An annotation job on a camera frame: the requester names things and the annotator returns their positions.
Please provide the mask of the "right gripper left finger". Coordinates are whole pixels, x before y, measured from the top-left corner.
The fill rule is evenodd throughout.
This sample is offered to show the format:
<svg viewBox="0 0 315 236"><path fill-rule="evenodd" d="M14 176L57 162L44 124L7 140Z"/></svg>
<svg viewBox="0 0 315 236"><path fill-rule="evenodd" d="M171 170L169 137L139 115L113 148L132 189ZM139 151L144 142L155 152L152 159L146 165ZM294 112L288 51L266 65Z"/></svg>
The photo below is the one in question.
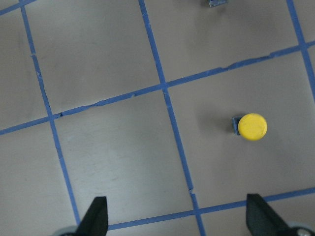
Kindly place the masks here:
<svg viewBox="0 0 315 236"><path fill-rule="evenodd" d="M76 236L105 236L108 231L106 196L95 197L75 231Z"/></svg>

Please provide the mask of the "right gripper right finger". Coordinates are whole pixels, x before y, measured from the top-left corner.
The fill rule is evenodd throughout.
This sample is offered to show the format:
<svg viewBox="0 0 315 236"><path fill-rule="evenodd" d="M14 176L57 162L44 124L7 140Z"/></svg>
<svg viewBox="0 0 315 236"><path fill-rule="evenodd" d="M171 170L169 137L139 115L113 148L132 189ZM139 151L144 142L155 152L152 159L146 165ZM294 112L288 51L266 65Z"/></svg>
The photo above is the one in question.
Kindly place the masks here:
<svg viewBox="0 0 315 236"><path fill-rule="evenodd" d="M259 194L247 194L246 226L252 236L285 236L291 227Z"/></svg>

